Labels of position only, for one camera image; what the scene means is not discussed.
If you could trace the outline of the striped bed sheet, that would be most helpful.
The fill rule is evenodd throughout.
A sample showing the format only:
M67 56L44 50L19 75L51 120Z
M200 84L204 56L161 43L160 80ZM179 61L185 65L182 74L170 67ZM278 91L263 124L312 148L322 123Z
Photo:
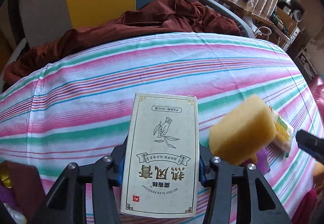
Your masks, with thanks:
M211 33L167 33L106 43L33 72L1 94L1 160L33 165L49 191L70 162L121 144L137 92L195 96L199 137L251 95L295 131L323 137L312 93L277 45Z

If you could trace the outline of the yellow sponge block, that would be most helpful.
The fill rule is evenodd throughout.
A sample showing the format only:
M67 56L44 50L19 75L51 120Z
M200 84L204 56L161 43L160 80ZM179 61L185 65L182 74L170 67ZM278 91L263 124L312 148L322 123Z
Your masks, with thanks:
M269 106L252 95L210 128L209 149L229 164L240 165L275 139Z

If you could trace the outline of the pink quilt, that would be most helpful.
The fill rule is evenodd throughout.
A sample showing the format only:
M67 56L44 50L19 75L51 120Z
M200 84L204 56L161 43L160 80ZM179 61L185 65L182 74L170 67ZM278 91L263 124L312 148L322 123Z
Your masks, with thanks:
M324 114L324 84L320 76L316 76L309 85L310 91L313 95L317 108L323 118Z

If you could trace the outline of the green cream carton box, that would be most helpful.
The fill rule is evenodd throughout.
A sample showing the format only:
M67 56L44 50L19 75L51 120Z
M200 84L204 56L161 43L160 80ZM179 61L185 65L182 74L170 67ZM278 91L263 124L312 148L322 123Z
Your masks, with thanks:
M127 137L122 214L179 219L197 207L197 99L138 92Z

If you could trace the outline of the maroon blanket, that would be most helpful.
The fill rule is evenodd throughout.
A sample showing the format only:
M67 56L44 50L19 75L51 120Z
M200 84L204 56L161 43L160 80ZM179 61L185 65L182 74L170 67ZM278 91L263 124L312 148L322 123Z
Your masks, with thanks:
M195 32L239 36L233 19L196 0L155 0L136 11L94 26L73 28L55 41L35 46L4 69L4 82L12 86L21 78L69 55L94 46L143 35Z

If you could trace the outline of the wooden desk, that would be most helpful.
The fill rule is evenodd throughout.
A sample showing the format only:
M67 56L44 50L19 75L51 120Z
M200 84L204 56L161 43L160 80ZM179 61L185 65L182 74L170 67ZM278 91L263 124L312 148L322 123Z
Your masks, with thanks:
M267 16L257 12L254 8L247 5L241 0L220 0L221 2L229 5L231 10L234 11L239 17L248 16L257 21L266 24L268 27L272 27L273 30L278 34L283 41L290 41L290 38L286 36L279 28L277 28L272 21Z

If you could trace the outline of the purple snack packet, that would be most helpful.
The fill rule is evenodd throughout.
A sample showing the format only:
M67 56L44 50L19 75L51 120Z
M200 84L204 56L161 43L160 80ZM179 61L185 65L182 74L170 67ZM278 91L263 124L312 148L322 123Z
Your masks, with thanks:
M257 152L257 154L253 155L250 159L250 162L255 164L263 175L270 171L268 152L266 147L263 147Z

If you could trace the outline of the small yellow sponge piece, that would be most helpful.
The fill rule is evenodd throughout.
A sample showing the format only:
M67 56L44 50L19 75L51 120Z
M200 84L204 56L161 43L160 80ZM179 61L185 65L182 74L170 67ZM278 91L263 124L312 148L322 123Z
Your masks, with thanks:
M316 161L312 171L312 177L315 185L321 185L324 178L324 165Z

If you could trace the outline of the Weidan cracker pack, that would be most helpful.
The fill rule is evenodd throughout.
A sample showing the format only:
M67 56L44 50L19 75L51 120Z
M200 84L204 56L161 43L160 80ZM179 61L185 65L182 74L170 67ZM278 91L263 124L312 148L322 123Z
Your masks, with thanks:
M272 140L277 148L279 148L285 157L288 157L292 148L292 139L294 129L278 112L276 112L271 106L268 106L272 121L275 127L275 138Z

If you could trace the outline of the dark red storage box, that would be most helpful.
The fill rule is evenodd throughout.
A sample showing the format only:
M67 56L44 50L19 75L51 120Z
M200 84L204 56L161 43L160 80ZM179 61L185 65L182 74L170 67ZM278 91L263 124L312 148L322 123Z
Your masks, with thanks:
M27 222L35 216L45 196L36 167L1 162L1 201L23 214Z

